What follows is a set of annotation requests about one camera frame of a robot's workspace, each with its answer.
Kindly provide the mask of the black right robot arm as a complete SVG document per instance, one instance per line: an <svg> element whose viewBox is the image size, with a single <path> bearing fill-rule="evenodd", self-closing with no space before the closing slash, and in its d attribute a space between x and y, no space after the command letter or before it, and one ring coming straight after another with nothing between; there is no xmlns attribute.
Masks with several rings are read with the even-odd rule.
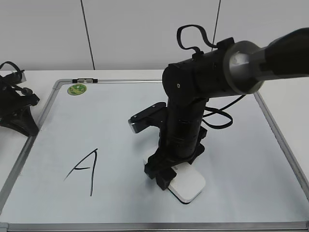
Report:
<svg viewBox="0 0 309 232"><path fill-rule="evenodd" d="M201 124L209 99L252 94L265 81L308 74L308 28L290 32L265 47L227 38L209 53L196 48L191 59L168 65L162 75L168 103L150 118L160 137L145 173L166 189L176 177L172 167L192 163L204 151L200 142L207 132Z"/></svg>

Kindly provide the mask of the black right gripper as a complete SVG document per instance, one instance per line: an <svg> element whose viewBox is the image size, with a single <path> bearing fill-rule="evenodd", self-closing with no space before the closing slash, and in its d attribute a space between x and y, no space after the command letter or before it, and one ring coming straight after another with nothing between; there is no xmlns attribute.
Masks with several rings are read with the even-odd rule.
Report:
<svg viewBox="0 0 309 232"><path fill-rule="evenodd" d="M184 162L192 164L205 151L201 140L206 137L207 130L201 122L201 119L168 122L160 131L158 149L148 158L144 172L150 179L156 177L162 190L166 190L176 177L176 172L170 167Z"/></svg>

